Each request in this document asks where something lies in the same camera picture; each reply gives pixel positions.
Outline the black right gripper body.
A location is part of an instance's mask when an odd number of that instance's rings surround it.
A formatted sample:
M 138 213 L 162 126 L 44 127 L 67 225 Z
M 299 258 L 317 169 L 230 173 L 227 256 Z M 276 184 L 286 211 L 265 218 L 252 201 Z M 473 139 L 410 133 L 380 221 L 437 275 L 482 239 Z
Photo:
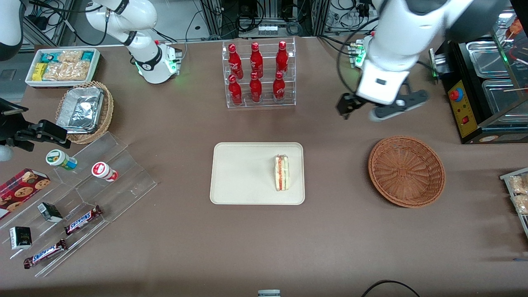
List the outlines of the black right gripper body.
M 29 124 L 22 113 L 29 109 L 0 99 L 0 141 L 15 136 L 19 130 L 25 130 Z

